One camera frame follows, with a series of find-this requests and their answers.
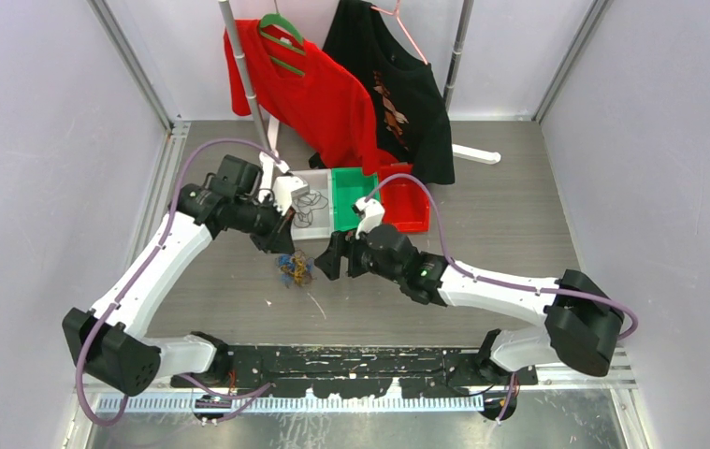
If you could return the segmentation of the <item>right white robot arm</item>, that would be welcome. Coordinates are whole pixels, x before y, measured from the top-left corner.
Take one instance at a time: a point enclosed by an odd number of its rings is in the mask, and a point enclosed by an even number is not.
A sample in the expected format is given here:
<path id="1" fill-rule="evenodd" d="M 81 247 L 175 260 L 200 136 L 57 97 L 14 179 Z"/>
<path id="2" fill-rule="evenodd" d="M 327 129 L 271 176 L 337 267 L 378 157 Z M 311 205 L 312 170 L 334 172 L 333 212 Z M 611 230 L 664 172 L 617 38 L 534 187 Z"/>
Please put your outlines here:
<path id="1" fill-rule="evenodd" d="M 315 265 L 331 281 L 369 273 L 393 282 L 416 303 L 491 311 L 525 322 L 519 330 L 486 333 L 473 368 L 489 384 L 548 363 L 604 377 L 626 316 L 580 271 L 529 278 L 459 265 L 417 249 L 391 224 L 368 233 L 333 232 Z"/>

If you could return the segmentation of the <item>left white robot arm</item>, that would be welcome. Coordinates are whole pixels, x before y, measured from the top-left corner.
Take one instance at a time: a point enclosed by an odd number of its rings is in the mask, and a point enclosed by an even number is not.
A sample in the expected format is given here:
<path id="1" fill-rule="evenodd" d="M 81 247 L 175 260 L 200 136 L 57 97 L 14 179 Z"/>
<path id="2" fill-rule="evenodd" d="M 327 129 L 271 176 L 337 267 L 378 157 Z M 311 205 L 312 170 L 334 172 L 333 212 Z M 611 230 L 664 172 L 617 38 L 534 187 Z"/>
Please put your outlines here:
<path id="1" fill-rule="evenodd" d="M 227 155 L 204 184 L 184 185 L 121 279 L 89 310 L 66 314 L 62 328 L 79 376 L 89 375 L 129 397 L 156 380 L 182 374 L 209 386 L 228 380 L 232 359 L 224 341 L 200 331 L 166 339 L 146 334 L 167 293 L 220 233 L 239 231 L 263 253 L 295 250 L 293 202 L 309 185 L 284 171 L 261 195 L 262 175 L 260 166 Z"/>

